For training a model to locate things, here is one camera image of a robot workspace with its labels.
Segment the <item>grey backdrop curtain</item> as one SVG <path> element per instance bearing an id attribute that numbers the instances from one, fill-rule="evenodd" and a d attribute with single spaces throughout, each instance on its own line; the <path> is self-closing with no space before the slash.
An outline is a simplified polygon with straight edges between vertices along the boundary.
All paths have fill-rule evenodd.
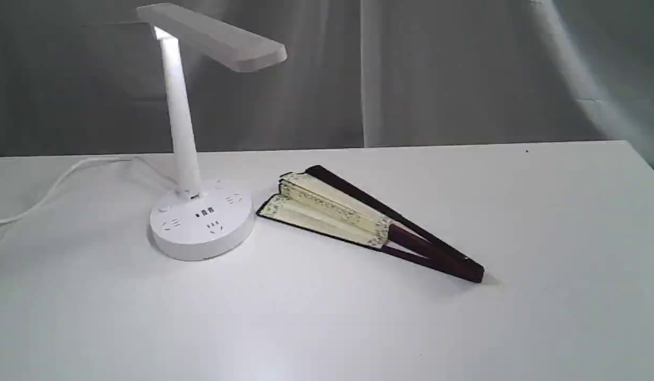
<path id="1" fill-rule="evenodd" d="M 147 1 L 0 1 L 0 157 L 171 150 Z M 286 46 L 181 48 L 198 149 L 626 140 L 654 162 L 654 1 L 177 1 Z"/>

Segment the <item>white desk lamp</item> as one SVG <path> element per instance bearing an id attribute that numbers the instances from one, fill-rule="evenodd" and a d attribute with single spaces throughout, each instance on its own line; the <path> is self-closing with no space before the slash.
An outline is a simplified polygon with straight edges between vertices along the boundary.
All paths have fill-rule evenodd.
<path id="1" fill-rule="evenodd" d="M 286 61 L 282 43 L 172 3 L 138 7 L 159 42 L 176 164 L 176 188 L 153 207 L 149 226 L 157 248 L 186 262 L 214 258 L 239 246 L 254 227 L 252 198 L 228 181 L 204 183 L 181 59 L 181 43 L 235 72 Z"/>

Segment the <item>cream folding paper fan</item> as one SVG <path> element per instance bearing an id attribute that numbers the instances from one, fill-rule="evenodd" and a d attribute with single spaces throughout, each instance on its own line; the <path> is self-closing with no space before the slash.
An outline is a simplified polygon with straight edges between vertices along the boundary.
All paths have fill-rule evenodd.
<path id="1" fill-rule="evenodd" d="M 279 177 L 257 216 L 481 284 L 482 265 L 324 166 Z"/>

